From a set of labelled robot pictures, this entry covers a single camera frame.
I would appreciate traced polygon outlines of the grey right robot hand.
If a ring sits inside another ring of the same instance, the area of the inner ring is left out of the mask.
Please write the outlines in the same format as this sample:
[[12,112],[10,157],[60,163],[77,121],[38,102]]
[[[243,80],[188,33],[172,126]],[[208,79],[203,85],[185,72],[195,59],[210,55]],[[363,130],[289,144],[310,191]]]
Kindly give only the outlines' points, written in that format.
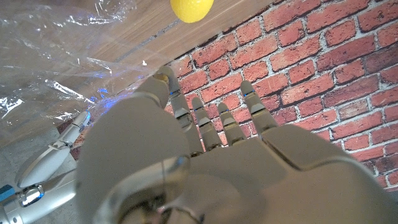
[[1,223],[33,223],[48,215],[76,195],[76,170],[54,178],[58,168],[70,155],[71,147],[87,127],[90,112],[82,111],[65,128],[58,139],[35,153],[19,169],[15,192],[10,185],[1,188]]

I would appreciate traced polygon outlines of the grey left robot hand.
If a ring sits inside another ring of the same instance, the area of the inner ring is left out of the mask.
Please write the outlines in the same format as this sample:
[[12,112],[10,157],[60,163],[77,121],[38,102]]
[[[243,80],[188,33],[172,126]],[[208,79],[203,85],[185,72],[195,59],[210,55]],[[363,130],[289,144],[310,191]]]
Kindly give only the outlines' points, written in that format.
[[223,146],[203,104],[187,105],[169,67],[116,103],[85,138],[76,170],[83,223],[396,223],[397,203],[342,149],[278,125],[240,86],[257,131],[218,105]]

